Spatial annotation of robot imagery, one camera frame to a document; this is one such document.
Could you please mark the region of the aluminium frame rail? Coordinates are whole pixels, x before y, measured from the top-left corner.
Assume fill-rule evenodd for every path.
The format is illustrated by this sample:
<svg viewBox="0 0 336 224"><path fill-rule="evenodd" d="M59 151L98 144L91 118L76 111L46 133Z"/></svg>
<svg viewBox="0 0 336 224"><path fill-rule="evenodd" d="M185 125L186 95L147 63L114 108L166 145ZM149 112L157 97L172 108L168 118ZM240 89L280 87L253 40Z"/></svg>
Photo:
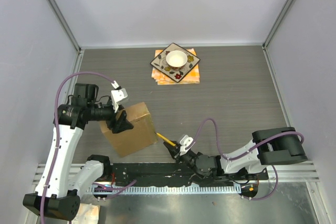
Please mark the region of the aluminium frame rail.
<svg viewBox="0 0 336 224"><path fill-rule="evenodd" d="M312 161L292 165L274 166L280 183L319 182L317 170Z"/></svg>

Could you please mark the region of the square floral ceramic plate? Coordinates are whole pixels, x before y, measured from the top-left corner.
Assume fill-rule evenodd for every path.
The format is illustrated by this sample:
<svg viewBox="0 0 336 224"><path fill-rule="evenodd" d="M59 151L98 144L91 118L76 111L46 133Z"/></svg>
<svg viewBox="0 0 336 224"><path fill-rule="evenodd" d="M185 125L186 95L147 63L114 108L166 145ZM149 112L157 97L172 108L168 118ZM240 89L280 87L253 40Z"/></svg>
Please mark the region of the square floral ceramic plate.
<svg viewBox="0 0 336 224"><path fill-rule="evenodd" d="M167 63L166 55L169 52L174 51L174 50L179 50L179 51L186 53L187 63L181 69L173 69L171 67L170 68L172 70L165 69L166 72L164 73L163 64ZM166 76L174 80L176 83L179 83L185 77L185 75L187 75L193 68L195 68L197 64L199 64L199 62L200 62L200 58L197 55L195 56L194 54L190 54L187 51L187 49L179 46L176 43L171 43L166 48L164 48L163 51L150 62L150 65L152 66L152 68L155 67L157 70L164 73Z"/></svg>

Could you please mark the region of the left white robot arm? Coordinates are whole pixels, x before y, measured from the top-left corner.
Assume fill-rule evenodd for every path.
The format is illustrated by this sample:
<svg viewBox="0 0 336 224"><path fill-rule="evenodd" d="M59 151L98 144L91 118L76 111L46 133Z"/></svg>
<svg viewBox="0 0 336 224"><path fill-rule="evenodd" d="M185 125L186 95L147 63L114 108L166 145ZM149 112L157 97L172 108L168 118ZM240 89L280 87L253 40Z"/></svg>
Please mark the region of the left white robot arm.
<svg viewBox="0 0 336 224"><path fill-rule="evenodd" d="M80 199L96 181L107 181L112 174L110 159L103 155L90 155L84 167L69 178L71 163L85 126L90 121L102 121L112 133L133 129L127 120L122 102L127 91L113 83L107 104L97 100L98 86L78 83L68 101L57 108L53 141L42 177L33 193L26 194L23 206L41 218L72 221Z"/></svg>

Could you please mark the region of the yellow utility knife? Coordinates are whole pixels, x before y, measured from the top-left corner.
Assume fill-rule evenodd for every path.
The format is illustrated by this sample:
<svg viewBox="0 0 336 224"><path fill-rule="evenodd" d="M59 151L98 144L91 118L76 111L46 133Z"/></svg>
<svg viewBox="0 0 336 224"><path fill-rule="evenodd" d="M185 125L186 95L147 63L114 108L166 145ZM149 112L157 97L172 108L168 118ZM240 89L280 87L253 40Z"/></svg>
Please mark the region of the yellow utility knife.
<svg viewBox="0 0 336 224"><path fill-rule="evenodd" d="M170 146L172 146L172 147L177 147L177 144L176 144L176 143L172 142L171 140L169 140L168 138L166 138L166 137L163 136L162 134L160 134L160 133L156 133L156 135L157 135L160 139L162 139L162 140L164 141L164 143L166 143L166 144L168 144L168 145L170 145Z"/></svg>

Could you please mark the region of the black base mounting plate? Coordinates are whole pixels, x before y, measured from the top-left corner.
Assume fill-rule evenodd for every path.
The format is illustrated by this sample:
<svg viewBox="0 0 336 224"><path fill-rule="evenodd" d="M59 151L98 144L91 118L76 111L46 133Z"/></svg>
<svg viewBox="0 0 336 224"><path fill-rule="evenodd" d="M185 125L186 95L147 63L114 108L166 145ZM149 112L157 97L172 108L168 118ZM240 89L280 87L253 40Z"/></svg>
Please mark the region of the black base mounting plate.
<svg viewBox="0 0 336 224"><path fill-rule="evenodd" d="M238 181L251 182L269 178L266 170L259 174L247 174L245 169L237 174L213 172L209 177L201 177L186 165L177 163L114 163L111 165L111 175L117 186L126 186L136 180L137 187L188 187L192 183L201 187L218 187Z"/></svg>

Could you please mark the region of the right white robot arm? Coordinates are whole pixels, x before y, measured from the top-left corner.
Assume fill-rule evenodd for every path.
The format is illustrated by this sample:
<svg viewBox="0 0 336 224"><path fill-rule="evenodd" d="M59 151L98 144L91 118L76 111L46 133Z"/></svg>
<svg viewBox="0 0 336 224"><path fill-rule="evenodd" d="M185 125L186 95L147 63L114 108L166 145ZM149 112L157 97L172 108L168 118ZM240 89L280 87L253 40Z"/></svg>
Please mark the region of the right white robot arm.
<svg viewBox="0 0 336 224"><path fill-rule="evenodd" d="M192 170L200 181L214 182L239 178L249 180L268 166L299 164L308 160L303 149L304 137L293 127L259 130L243 147L217 156L195 153L193 138L184 135L179 142L164 141L163 145L175 160Z"/></svg>

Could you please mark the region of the brown cardboard express box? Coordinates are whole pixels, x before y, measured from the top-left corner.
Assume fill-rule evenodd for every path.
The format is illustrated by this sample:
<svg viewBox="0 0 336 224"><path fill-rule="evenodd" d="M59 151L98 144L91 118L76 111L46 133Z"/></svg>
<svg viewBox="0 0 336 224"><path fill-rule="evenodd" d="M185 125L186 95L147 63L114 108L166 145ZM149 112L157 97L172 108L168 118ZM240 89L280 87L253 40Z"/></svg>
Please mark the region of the brown cardboard express box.
<svg viewBox="0 0 336 224"><path fill-rule="evenodd" d="M120 157L126 157L157 143L155 127L148 107L144 102L124 109L126 119L133 128L114 134L105 121L100 121L100 130Z"/></svg>

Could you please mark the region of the orange checkered folded cloth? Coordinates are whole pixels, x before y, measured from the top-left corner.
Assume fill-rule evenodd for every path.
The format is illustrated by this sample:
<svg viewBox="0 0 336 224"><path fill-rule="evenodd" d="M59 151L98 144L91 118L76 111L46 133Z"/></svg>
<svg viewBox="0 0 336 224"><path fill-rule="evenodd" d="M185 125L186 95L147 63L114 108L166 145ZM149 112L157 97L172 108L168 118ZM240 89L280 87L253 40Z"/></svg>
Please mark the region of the orange checkered folded cloth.
<svg viewBox="0 0 336 224"><path fill-rule="evenodd" d="M162 51L163 49L155 50L154 57L158 56ZM190 54L194 54L196 56L196 51L194 48L187 49L187 51ZM164 63L163 67L164 67L163 68L164 73L166 72L165 69L172 70L167 63ZM185 75L185 77L179 83L176 83L174 80L166 76L164 73L153 67L151 77L157 82L158 85L197 84L200 82L200 72L198 64L187 75Z"/></svg>

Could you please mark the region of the white orange paper packet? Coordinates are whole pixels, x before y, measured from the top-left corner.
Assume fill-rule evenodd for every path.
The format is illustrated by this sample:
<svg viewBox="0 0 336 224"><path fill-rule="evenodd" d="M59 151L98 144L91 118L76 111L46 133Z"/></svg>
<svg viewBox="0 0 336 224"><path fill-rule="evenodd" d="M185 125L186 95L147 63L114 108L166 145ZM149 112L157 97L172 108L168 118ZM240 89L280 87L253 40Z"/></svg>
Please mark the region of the white orange paper packet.
<svg viewBox="0 0 336 224"><path fill-rule="evenodd" d="M100 206L81 203L72 224L98 224L99 213Z"/></svg>

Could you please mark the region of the white ceramic bowl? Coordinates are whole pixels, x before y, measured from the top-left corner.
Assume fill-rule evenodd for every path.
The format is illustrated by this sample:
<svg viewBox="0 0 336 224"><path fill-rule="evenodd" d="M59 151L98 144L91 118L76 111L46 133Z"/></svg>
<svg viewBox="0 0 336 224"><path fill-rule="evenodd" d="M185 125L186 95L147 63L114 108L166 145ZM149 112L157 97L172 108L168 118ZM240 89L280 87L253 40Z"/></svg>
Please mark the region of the white ceramic bowl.
<svg viewBox="0 0 336 224"><path fill-rule="evenodd" d="M187 54L179 50L171 51L166 55L166 62L171 68L180 69L187 63Z"/></svg>

